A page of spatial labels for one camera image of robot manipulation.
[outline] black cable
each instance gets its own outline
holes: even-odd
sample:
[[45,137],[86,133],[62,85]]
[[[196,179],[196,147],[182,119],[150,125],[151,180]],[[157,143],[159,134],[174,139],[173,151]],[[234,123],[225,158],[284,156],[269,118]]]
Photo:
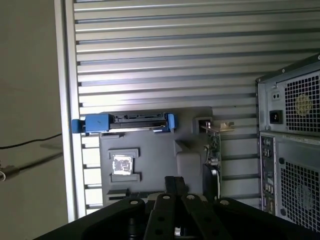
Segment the black cable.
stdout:
[[31,144],[31,143],[34,143],[34,142],[44,142],[44,141],[47,141],[47,140],[50,140],[50,139],[54,139],[54,138],[56,138],[56,137],[59,137],[59,136],[61,136],[61,135],[62,135],[62,133],[59,133],[59,134],[57,134],[57,135],[50,136],[50,137],[47,137],[47,138],[34,139],[34,140],[30,140],[30,141],[26,141],[26,142],[19,143],[19,144],[15,144],[15,145],[0,146],[0,150],[13,149],[13,148],[20,147],[20,146],[27,145],[27,144]]
[[50,156],[46,156],[46,157],[44,157],[44,158],[42,158],[42,159],[40,159],[40,160],[37,160],[37,161],[31,162],[31,163],[28,163],[28,164],[26,164],[26,165],[24,165],[24,166],[20,166],[20,167],[19,167],[19,170],[20,170],[20,171],[23,171],[23,170],[32,169],[32,168],[34,168],[34,167],[40,166],[40,165],[42,165],[42,164],[45,164],[45,163],[48,163],[48,162],[50,162],[50,161],[52,161],[52,160],[55,160],[55,159],[57,159],[57,158],[60,158],[60,157],[62,157],[63,155],[64,155],[63,152],[59,152],[59,153],[55,153],[55,154],[50,155]]

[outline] gray plastic panel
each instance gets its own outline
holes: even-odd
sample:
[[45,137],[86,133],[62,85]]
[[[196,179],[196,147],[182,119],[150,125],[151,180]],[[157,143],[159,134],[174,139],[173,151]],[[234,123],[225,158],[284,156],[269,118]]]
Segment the gray plastic panel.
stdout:
[[[154,133],[152,131],[127,132],[123,137],[109,139],[100,137],[100,158],[102,192],[105,196],[110,189],[129,189],[131,192],[164,191],[165,176],[178,176],[175,140],[179,140],[192,152],[199,153],[201,163],[205,163],[204,144],[207,135],[193,134],[193,120],[196,117],[211,117],[210,108],[189,108],[174,111],[178,118],[176,131]],[[120,154],[125,149],[139,149],[139,157],[134,159],[134,173],[140,174],[140,182],[111,185],[112,160],[109,153]],[[183,175],[192,193],[202,194],[202,174]]]

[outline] ventilation grille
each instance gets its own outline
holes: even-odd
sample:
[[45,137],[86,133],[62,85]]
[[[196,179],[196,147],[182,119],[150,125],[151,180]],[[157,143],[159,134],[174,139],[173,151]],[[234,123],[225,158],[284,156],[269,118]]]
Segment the ventilation grille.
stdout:
[[318,74],[286,85],[285,116],[288,130],[320,133],[319,88]]
[[281,168],[282,206],[294,223],[320,232],[319,173],[289,162]]

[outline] power supply unit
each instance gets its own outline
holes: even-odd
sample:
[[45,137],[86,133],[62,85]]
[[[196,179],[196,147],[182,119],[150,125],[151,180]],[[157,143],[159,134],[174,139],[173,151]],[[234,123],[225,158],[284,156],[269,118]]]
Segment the power supply unit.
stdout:
[[260,131],[320,136],[320,54],[256,81]]
[[320,54],[256,82],[262,209],[320,232]]

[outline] screw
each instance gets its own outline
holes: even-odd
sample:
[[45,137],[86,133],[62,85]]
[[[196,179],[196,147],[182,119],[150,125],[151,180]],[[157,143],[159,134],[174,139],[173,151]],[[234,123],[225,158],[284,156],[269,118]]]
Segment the screw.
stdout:
[[229,205],[230,204],[227,200],[221,200],[220,203],[222,205]]
[[189,200],[193,200],[193,199],[195,199],[195,196],[193,196],[193,195],[188,195],[188,196],[186,196],[186,198],[189,199]]

